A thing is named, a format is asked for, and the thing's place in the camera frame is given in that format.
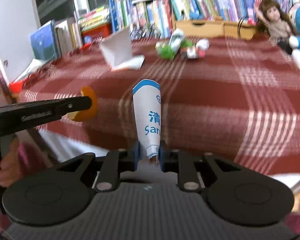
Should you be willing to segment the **person left hand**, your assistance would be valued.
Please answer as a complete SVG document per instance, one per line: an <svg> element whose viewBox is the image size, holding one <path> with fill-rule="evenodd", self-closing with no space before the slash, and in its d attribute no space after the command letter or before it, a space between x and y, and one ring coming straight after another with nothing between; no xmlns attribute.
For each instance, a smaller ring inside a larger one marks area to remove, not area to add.
<svg viewBox="0 0 300 240"><path fill-rule="evenodd" d="M22 178L19 164L19 140L15 137L8 153L0 161L0 186L9 187Z"/></svg>

